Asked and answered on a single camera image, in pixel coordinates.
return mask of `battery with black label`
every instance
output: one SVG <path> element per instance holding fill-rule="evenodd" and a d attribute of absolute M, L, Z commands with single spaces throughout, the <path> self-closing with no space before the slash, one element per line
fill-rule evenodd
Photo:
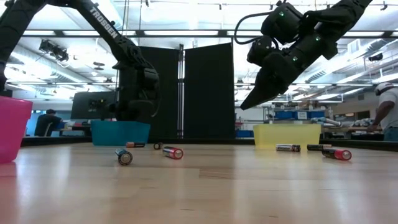
<path fill-rule="evenodd" d="M 119 163 L 123 166 L 127 166 L 132 161 L 132 154 L 125 149 L 117 149 L 115 150 L 116 155 L 118 155 Z"/>
<path fill-rule="evenodd" d="M 322 151 L 322 149 L 330 149 L 331 145 L 307 145 L 308 151 Z"/>
<path fill-rule="evenodd" d="M 165 146 L 163 155 L 172 159 L 181 159 L 184 156 L 184 151 L 176 147 Z"/>
<path fill-rule="evenodd" d="M 277 144 L 276 151 L 285 151 L 285 152 L 300 152 L 300 145 L 292 145 L 292 144 Z"/>
<path fill-rule="evenodd" d="M 322 154 L 327 158 L 338 159 L 342 161 L 348 161 L 353 156 L 349 150 L 341 149 L 323 149 Z"/>
<path fill-rule="evenodd" d="M 127 142 L 126 147 L 145 147 L 144 142 Z"/>

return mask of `ceiling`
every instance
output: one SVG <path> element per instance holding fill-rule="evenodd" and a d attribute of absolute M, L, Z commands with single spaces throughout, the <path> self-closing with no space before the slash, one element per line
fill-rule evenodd
<path fill-rule="evenodd" d="M 0 1 L 0 12 L 5 10 L 4 1 Z M 270 3 L 253 0 L 196 0 L 196 1 L 146 1 L 133 0 L 94 0 L 99 3 L 99 9 L 105 16 L 116 22 L 115 27 L 132 30 L 167 30 L 167 29 L 234 29 L 240 18 L 253 13 L 267 12 Z M 325 9 L 327 4 L 334 4 L 335 0 L 289 0 L 299 11 Z M 385 2 L 388 7 L 381 11 Z M 265 17 L 248 19 L 242 23 L 240 29 L 256 29 L 261 26 Z M 398 2 L 395 0 L 374 0 L 367 8 L 364 16 L 353 30 L 396 30 L 398 28 Z M 29 24 L 28 30 L 92 30 L 92 27 L 74 9 L 45 6 L 37 13 Z M 39 51 L 42 39 L 51 41 L 65 49 L 70 55 L 66 63 L 57 63 L 49 56 Z M 170 38 L 135 38 L 133 41 L 140 46 L 163 47 L 177 49 L 183 44 L 186 49 L 230 42 L 230 38 L 198 38 L 198 37 L 170 37 Z M 259 67 L 246 61 L 251 45 L 234 44 L 234 74 L 235 80 L 242 79 L 245 83 L 253 83 Z M 357 46 L 357 52 L 349 49 Z M 306 83 L 306 86 L 291 86 L 289 91 L 278 99 L 308 99 L 326 98 L 328 95 L 341 99 L 361 93 L 368 88 L 360 89 L 355 86 L 328 86 L 321 84 L 363 84 L 376 82 L 382 75 L 398 73 L 395 59 L 397 58 L 398 42 L 381 39 L 341 39 L 338 42 L 339 55 L 330 61 L 319 58 L 311 67 L 299 76 L 295 83 Z M 116 64 L 115 58 L 110 53 L 110 48 L 103 39 L 75 37 L 23 37 L 14 56 L 23 61 L 25 65 L 10 65 L 14 81 L 20 82 L 104 82 L 107 78 L 116 81 L 116 71 L 112 66 Z M 364 60 L 374 54 L 382 52 L 383 60 L 370 62 Z M 95 70 L 93 62 L 104 63 L 103 70 Z M 111 86 L 54 86 L 54 85 L 9 85 L 12 90 L 35 91 L 38 97 L 70 98 L 78 91 L 110 91 Z M 250 86 L 236 87 L 236 99 L 243 100 L 250 92 Z"/>

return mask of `white shirt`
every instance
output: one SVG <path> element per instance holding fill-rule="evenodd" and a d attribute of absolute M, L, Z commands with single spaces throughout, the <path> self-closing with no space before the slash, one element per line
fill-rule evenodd
<path fill-rule="evenodd" d="M 394 102 L 396 105 L 387 116 L 380 122 L 383 131 L 390 127 L 398 127 L 398 88 L 392 88 L 380 95 L 379 106 L 386 101 Z"/>

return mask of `man in dark shirt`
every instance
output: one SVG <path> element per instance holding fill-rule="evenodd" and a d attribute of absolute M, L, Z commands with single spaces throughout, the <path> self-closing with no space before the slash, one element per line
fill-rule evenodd
<path fill-rule="evenodd" d="M 47 132 L 47 137 L 51 136 L 54 127 L 57 127 L 62 121 L 61 118 L 55 115 L 56 113 L 57 112 L 55 110 L 49 109 L 45 114 L 42 114 L 37 118 L 35 136 L 44 137 L 45 132 Z"/>

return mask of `person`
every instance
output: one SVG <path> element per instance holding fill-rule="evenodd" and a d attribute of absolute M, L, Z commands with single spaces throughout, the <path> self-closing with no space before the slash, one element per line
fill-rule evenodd
<path fill-rule="evenodd" d="M 393 84 L 380 83 L 374 90 L 379 96 L 379 108 L 376 110 L 376 117 L 368 131 L 375 131 L 381 126 L 385 141 L 398 141 L 398 88 Z"/>
<path fill-rule="evenodd" d="M 57 112 L 55 110 L 49 109 L 45 114 L 42 114 L 37 118 L 35 136 L 44 137 L 46 132 L 47 137 L 51 136 L 54 127 L 57 127 L 58 124 L 62 122 L 62 119 L 55 115 L 56 113 Z"/>

